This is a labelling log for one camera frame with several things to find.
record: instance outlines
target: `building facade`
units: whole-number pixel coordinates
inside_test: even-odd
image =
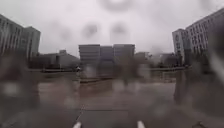
[[[38,54],[40,32],[24,28],[0,14],[0,55],[15,53],[25,58]]]
[[[150,54],[149,52],[138,52],[138,53],[135,53],[134,57],[135,57],[135,60],[144,62],[149,60]]]
[[[181,57],[182,63],[189,64],[191,46],[188,32],[184,29],[178,29],[172,35],[175,54]]]
[[[79,58],[69,54],[66,50],[59,53],[41,54],[32,59],[31,68],[67,69],[76,68],[80,64]]]
[[[135,45],[133,44],[115,44],[114,62],[116,65],[124,63],[127,59],[133,59],[135,54]]]
[[[39,51],[39,43],[40,43],[40,31],[33,27],[25,28],[25,39],[27,41],[27,51],[26,56],[28,58],[33,58],[37,56]]]
[[[173,32],[173,42],[174,42],[174,49],[175,53],[178,52],[178,49],[181,55],[184,55],[184,42],[183,35],[181,33],[187,33],[189,46],[191,49],[191,53],[193,54],[202,54],[208,50],[209,46],[209,36],[212,31],[220,25],[223,25],[224,22],[224,8],[218,10],[217,12],[206,16],[203,19],[200,19],[193,23],[192,25],[188,26],[185,30],[178,29],[177,31]],[[180,40],[180,46],[177,45],[177,36]]]
[[[208,50],[210,33],[224,22],[224,8],[195,22],[186,28],[193,53]]]
[[[97,66],[100,61],[100,45],[79,45],[79,55],[82,64]]]
[[[114,75],[114,49],[112,46],[101,46],[99,75],[111,77]]]

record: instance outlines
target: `overcast sky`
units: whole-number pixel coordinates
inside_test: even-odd
[[[173,52],[172,31],[223,5],[223,0],[131,0],[111,9],[103,0],[0,0],[0,13],[40,30],[41,53],[66,49],[78,55],[79,44],[94,43],[132,43],[136,51],[155,53]]]

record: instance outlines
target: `building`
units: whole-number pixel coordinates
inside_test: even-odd
[[[138,52],[134,55],[135,60],[140,63],[148,62],[150,55],[149,52]]]
[[[184,29],[178,29],[172,33],[174,52],[176,55],[181,56],[182,63],[190,63],[191,46],[188,37],[188,32]]]
[[[34,67],[31,68],[75,68],[79,66],[79,58],[70,55],[66,50],[60,50],[59,53],[41,54],[33,58]]]
[[[183,58],[186,57],[186,53],[184,52],[185,47],[183,46],[185,44],[184,39],[189,40],[187,48],[190,46],[192,54],[202,54],[206,52],[209,48],[208,46],[210,33],[212,33],[212,31],[218,26],[223,25],[223,22],[224,8],[204,17],[203,19],[196,21],[192,25],[186,27],[185,30],[178,29],[177,31],[173,32],[175,53],[180,52],[182,56],[184,55]]]
[[[101,61],[114,61],[114,49],[112,46],[100,47],[100,60]]]
[[[15,53],[30,58],[38,53],[40,32],[24,28],[0,14],[0,55]]]
[[[209,34],[224,22],[224,8],[206,16],[186,28],[193,53],[202,53],[208,50]]]
[[[40,43],[40,31],[33,27],[25,28],[25,38],[27,39],[27,52],[26,56],[32,58],[37,56]]]
[[[79,45],[79,55],[83,65],[97,66],[100,61],[100,45]]]
[[[114,49],[112,46],[100,47],[99,75],[101,77],[114,75]]]
[[[114,45],[114,62],[116,65],[120,65],[127,59],[128,60],[133,59],[134,54],[135,54],[135,45],[133,44]]]
[[[153,54],[149,58],[150,66],[160,68],[170,68],[180,66],[179,56],[174,53]]]

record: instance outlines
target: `tall building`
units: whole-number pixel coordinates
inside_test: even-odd
[[[0,14],[0,55],[20,54],[26,58],[38,53],[40,32],[24,28]]]
[[[203,19],[196,21],[192,25],[188,26],[185,30],[178,29],[177,31],[173,32],[175,53],[180,51],[181,55],[184,55],[183,44],[185,44],[185,41],[183,38],[188,38],[189,43],[187,44],[187,47],[190,46],[191,53],[201,54],[203,52],[206,52],[208,50],[208,44],[210,43],[208,40],[210,33],[218,26],[223,25],[223,22],[224,8],[204,17]]]
[[[28,58],[32,58],[36,56],[39,51],[40,31],[33,27],[27,27],[24,31],[28,47],[26,55]]]
[[[135,54],[135,45],[133,44],[115,44],[114,61],[116,65],[123,63],[124,59],[133,59]]]
[[[112,46],[100,47],[100,60],[101,61],[114,61],[114,49]]]
[[[182,63],[189,64],[191,46],[188,33],[184,29],[178,29],[172,33],[175,54],[181,56]]]
[[[114,49],[112,46],[101,46],[99,75],[111,77],[114,75]]]
[[[224,8],[206,16],[186,28],[193,53],[202,53],[208,49],[209,34],[224,22]]]
[[[100,61],[100,45],[79,45],[79,54],[82,64],[98,65]]]

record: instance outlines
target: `cloud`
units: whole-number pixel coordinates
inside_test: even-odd
[[[78,44],[119,43],[110,40],[111,29],[117,23],[125,26],[123,43],[136,44],[137,51],[150,52],[156,47],[172,52],[172,31],[211,14],[223,3],[223,0],[133,0],[131,8],[114,13],[102,8],[100,0],[0,0],[0,12],[23,26],[39,29],[42,32],[39,49],[43,53],[67,49],[78,55]],[[94,38],[87,39],[83,30],[92,23],[98,27],[89,31]]]

